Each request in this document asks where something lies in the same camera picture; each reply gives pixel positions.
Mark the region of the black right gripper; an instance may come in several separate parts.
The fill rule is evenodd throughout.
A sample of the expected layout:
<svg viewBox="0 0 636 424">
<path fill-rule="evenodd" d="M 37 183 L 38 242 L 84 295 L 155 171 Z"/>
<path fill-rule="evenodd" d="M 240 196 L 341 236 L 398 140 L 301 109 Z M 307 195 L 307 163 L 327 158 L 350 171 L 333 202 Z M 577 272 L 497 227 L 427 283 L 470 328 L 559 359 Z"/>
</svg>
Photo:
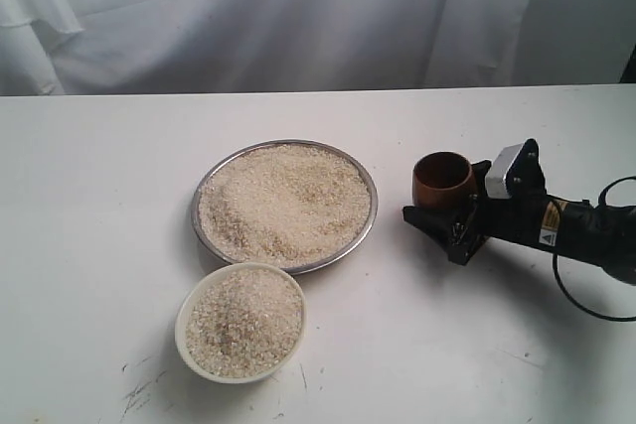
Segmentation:
<svg viewBox="0 0 636 424">
<path fill-rule="evenodd" d="M 539 161 L 539 144 L 530 138 L 523 142 L 520 160 L 527 186 L 508 200 L 487 196 L 485 178 L 492 167 L 490 160 L 472 163 L 477 193 L 471 195 L 455 212 L 440 212 L 405 206 L 402 218 L 423 232 L 455 264 L 466 264 L 490 237 L 535 245 L 532 231 L 538 231 L 539 210 L 547 203 L 546 179 Z"/>
</svg>

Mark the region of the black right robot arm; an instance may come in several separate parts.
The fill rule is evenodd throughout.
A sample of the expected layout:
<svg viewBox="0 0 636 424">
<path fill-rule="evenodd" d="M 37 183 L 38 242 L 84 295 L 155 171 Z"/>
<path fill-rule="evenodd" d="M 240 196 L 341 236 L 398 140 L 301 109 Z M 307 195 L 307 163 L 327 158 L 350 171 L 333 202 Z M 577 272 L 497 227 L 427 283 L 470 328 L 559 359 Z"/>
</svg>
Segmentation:
<svg viewBox="0 0 636 424">
<path fill-rule="evenodd" d="M 465 265 L 495 238 L 599 267 L 635 282 L 635 209 L 548 193 L 538 142 L 504 148 L 495 160 L 471 163 L 453 152 L 421 158 L 412 172 L 403 220 L 431 238 L 450 262 Z"/>
</svg>

